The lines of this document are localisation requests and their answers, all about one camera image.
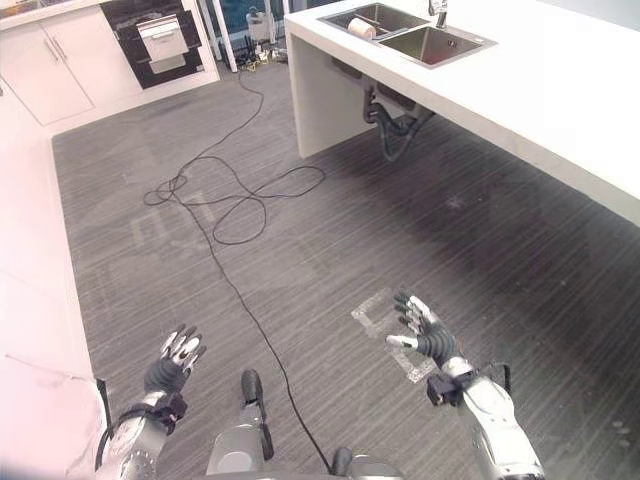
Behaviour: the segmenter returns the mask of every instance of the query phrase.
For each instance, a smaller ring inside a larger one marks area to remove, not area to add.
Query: kitchen island
[[[372,128],[337,59],[640,226],[640,33],[534,0],[451,0],[449,25],[497,45],[428,69],[322,21],[371,3],[285,18],[302,157]],[[428,18],[426,1],[379,3]]]

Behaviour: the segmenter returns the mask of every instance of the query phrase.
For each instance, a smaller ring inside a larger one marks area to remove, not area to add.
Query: gray striped floor
[[[412,480],[479,478],[455,412],[433,408],[424,379],[410,382],[383,348],[398,327],[384,324],[372,338],[351,314],[406,287],[446,319],[473,362],[511,363],[517,416],[549,478],[639,479],[640,230],[440,117],[394,164],[373,133],[302,161],[287,67],[244,78],[265,92],[264,110],[215,153],[252,187],[307,163],[327,180],[302,198],[267,201],[260,238],[216,250],[281,353],[325,451],[369,452]],[[176,324],[197,324],[209,345],[185,389],[189,411],[168,440],[162,480],[204,473],[248,366],[267,391],[272,468],[321,471],[275,361],[189,215],[142,203],[254,111],[257,99],[236,80],[54,139],[89,349],[112,408],[140,398],[146,366]],[[241,193],[213,164],[190,180],[186,197],[196,201]],[[269,191],[312,181],[303,173]],[[203,207],[198,216],[210,225],[221,212]],[[246,205],[219,233],[245,237],[260,218]],[[382,322],[390,312],[387,302],[367,315]]]

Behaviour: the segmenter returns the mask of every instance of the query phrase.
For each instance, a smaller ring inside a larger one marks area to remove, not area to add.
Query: white countertop
[[[109,1],[110,0],[69,0],[67,2],[51,5],[50,7],[36,8],[35,10],[0,19],[0,32],[26,23],[37,22],[62,13],[72,12],[74,10],[91,7],[93,5]]]
[[[427,69],[318,18],[287,31],[640,225],[640,32],[534,0],[450,0],[447,23],[498,45]],[[427,0],[382,0],[424,18]]]

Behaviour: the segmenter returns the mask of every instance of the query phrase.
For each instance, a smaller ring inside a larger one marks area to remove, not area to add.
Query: white tape on floor
[[[383,306],[381,309],[383,313],[378,313],[374,316],[371,312],[381,305]],[[407,379],[412,383],[418,383],[434,369],[433,361],[428,358],[416,366],[409,360],[402,349],[385,346],[384,337],[388,333],[392,333],[391,329],[396,325],[397,316],[397,313],[393,310],[393,295],[390,288],[383,288],[371,298],[362,302],[358,308],[351,312],[351,315],[364,327],[364,331],[369,338],[380,339],[380,347],[398,362]]]

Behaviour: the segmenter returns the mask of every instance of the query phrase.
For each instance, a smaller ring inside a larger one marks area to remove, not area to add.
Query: cable on floor
[[[267,347],[269,348],[269,350],[273,354],[276,362],[278,363],[278,367],[280,368],[280,371],[282,372],[282,375],[284,377],[284,381],[285,381],[286,389],[287,389],[287,396],[289,397],[289,402],[291,403],[291,407],[293,409],[293,412],[295,413],[296,417],[298,418],[298,421],[300,422],[300,426],[302,427],[304,432],[309,437],[309,440],[313,444],[316,452],[318,453],[318,456],[320,457],[320,459],[322,460],[322,463],[324,464],[325,468],[327,469],[327,472],[330,473],[331,472],[331,466],[329,465],[329,462],[327,461],[327,458],[325,457],[324,453],[322,452],[322,449],[318,445],[318,442],[316,442],[316,439],[313,437],[313,435],[309,431],[309,428],[307,427],[306,423],[302,419],[302,415],[298,411],[298,407],[297,407],[296,402],[295,402],[295,400],[293,398],[293,393],[291,392],[291,383],[289,381],[289,375],[287,374],[287,370],[284,367],[284,365],[282,363],[282,360],[280,360],[280,356],[278,355],[278,353],[276,352],[275,348],[271,344],[271,341],[269,340],[269,337],[267,336],[266,332],[264,331],[262,325],[260,324],[260,322],[258,321],[256,316],[253,314],[251,309],[248,307],[248,305],[245,302],[242,294],[240,293],[240,290],[233,283],[233,281],[229,278],[229,275],[227,274],[227,271],[225,270],[225,268],[223,267],[222,263],[220,262],[220,259],[218,258],[217,254],[216,254],[216,251],[214,249],[214,243],[218,243],[218,244],[221,244],[221,245],[243,245],[243,244],[249,243],[249,242],[255,240],[256,238],[258,238],[260,235],[262,235],[264,230],[267,228],[267,224],[268,224],[268,221],[267,221],[267,205],[265,203],[266,199],[302,197],[303,195],[306,195],[307,193],[309,193],[312,190],[314,190],[315,188],[317,188],[324,181],[324,179],[326,178],[326,174],[321,168],[314,167],[314,166],[296,167],[296,168],[292,168],[290,170],[287,170],[286,172],[276,176],[275,178],[263,183],[262,185],[260,185],[255,190],[252,190],[245,183],[242,182],[242,180],[240,179],[240,176],[238,175],[236,170],[231,165],[229,165],[229,163],[227,161],[225,161],[224,159],[222,159],[219,156],[208,155],[207,154],[207,152],[209,152],[212,148],[221,145],[231,135],[233,135],[236,132],[239,132],[244,127],[246,127],[262,111],[262,106],[263,106],[263,103],[264,103],[264,94],[262,92],[260,92],[260,91],[252,90],[251,88],[247,87],[244,83],[242,83],[242,71],[238,75],[238,83],[240,84],[240,87],[242,89],[244,89],[247,92],[250,92],[250,93],[252,93],[254,95],[257,95],[260,98],[260,104],[258,105],[258,108],[256,109],[256,111],[247,120],[245,120],[241,125],[235,127],[233,130],[231,130],[229,133],[227,133],[224,137],[222,137],[222,139],[220,139],[217,142],[207,146],[198,155],[196,155],[191,160],[189,160],[187,163],[185,163],[182,167],[180,167],[180,169],[178,170],[178,173],[176,174],[176,176],[174,176],[173,178],[161,183],[155,190],[147,192],[145,194],[145,196],[144,196],[144,203],[145,203],[145,205],[148,205],[148,206],[156,206],[156,205],[161,205],[161,204],[164,204],[164,203],[171,202],[171,203],[175,203],[177,205],[180,205],[187,212],[189,212],[189,214],[193,218],[193,221],[194,221],[195,225],[198,227],[198,230],[200,230],[200,232],[204,236],[205,240],[207,241],[212,260],[214,261],[216,266],[220,269],[220,272],[222,273],[223,278],[226,280],[226,282],[229,284],[231,289],[234,291],[234,293],[235,293],[236,297],[238,298],[238,301],[242,305],[242,308],[244,309],[244,311],[247,313],[249,318],[251,318],[253,323],[256,325],[256,327],[260,331],[260,334],[262,335],[262,338],[264,339],[265,343],[267,344]],[[217,163],[221,164],[222,166],[224,166],[227,170],[229,170],[231,172],[231,174],[234,176],[235,181],[237,182],[237,184],[246,192],[246,194],[244,194],[244,195],[227,195],[227,196],[222,196],[222,197],[219,197],[219,198],[215,198],[215,199],[210,200],[210,201],[203,201],[203,202],[186,202],[186,201],[182,200],[182,198],[180,198],[180,196],[178,195],[178,191],[183,189],[188,184],[189,179],[188,179],[188,176],[187,176],[187,170],[190,167],[192,167],[195,164],[197,164],[199,162],[202,162],[202,161],[213,161],[213,162],[217,162]],[[296,193],[296,194],[271,194],[271,195],[265,195],[265,194],[260,193],[262,190],[264,190],[269,185],[271,185],[271,184],[273,184],[273,183],[275,183],[275,182],[277,182],[277,181],[279,181],[281,179],[284,179],[284,178],[288,177],[289,175],[291,175],[291,174],[293,174],[295,172],[303,171],[303,170],[309,170],[309,171],[317,172],[317,174],[318,174],[318,178],[316,179],[315,183],[313,183],[306,190],[304,190],[304,191],[302,191],[300,193]],[[207,206],[207,205],[215,205],[215,204],[219,204],[219,203],[222,203],[222,202],[228,202],[228,201],[231,201],[231,200],[236,200],[236,202],[231,207],[229,207],[225,211],[225,213],[223,213],[223,215],[220,218],[218,218],[214,222],[213,227],[211,228],[211,237],[210,237],[209,234],[207,233],[207,229],[202,225],[202,223],[198,219],[198,216],[196,215],[194,209],[196,209],[197,207],[202,207],[202,206]],[[219,228],[220,224],[222,222],[224,222],[234,211],[236,211],[236,209],[240,205],[242,205],[245,202],[253,202],[253,203],[255,203],[255,204],[260,206],[260,208],[262,210],[262,225],[261,225],[261,227],[253,235],[250,235],[250,236],[248,236],[246,238],[243,238],[241,240],[237,240],[237,241],[225,241],[225,240],[222,240],[220,238],[219,234],[218,234],[218,228]]]

